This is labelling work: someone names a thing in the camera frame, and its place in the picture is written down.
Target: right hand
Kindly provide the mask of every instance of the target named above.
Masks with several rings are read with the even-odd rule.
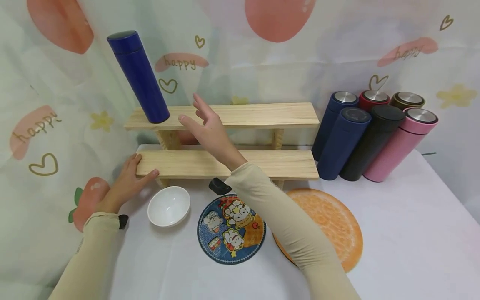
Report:
[[[204,121],[204,125],[185,115],[179,115],[180,123],[195,136],[208,153],[227,166],[230,171],[246,163],[247,160],[228,138],[220,117],[200,96],[193,94],[193,98],[195,99],[193,106],[197,109],[195,114]]]

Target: pink thermos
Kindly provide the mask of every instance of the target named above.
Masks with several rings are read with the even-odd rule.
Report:
[[[363,173],[365,178],[384,181],[438,123],[437,116],[426,109],[406,108],[403,112],[405,120]]]

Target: arm sleeve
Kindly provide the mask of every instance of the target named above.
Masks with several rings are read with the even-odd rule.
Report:
[[[320,226],[260,168],[245,163],[232,172],[226,184],[275,233],[307,279],[312,299],[360,299]]]
[[[87,220],[83,242],[63,271],[50,300],[101,299],[119,227],[117,214],[98,212]]]

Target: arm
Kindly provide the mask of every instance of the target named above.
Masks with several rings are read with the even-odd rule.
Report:
[[[118,212],[158,175],[158,170],[153,170],[137,179],[137,165],[141,159],[142,155],[133,154],[125,161],[112,188],[95,206],[96,212],[85,222],[82,244],[67,264],[50,300],[103,299],[105,275],[120,227]]]
[[[258,213],[308,281],[312,299],[360,299],[320,227],[255,165],[245,163],[226,184]]]
[[[232,171],[227,184],[262,216],[305,275],[312,299],[360,299],[343,271],[333,245],[320,227],[257,167],[247,162],[229,140],[220,117],[197,95],[193,106],[204,121],[179,121],[200,144]]]
[[[50,295],[50,300],[101,299],[112,245],[120,222],[117,214],[94,213],[85,223],[77,254]]]

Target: left hand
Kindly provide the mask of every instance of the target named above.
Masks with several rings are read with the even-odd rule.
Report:
[[[108,191],[105,198],[95,206],[96,212],[118,214],[122,205],[141,191],[147,183],[158,176],[158,170],[155,169],[145,177],[138,179],[136,177],[137,166],[141,159],[142,155],[135,153],[123,163],[120,175],[110,191]]]

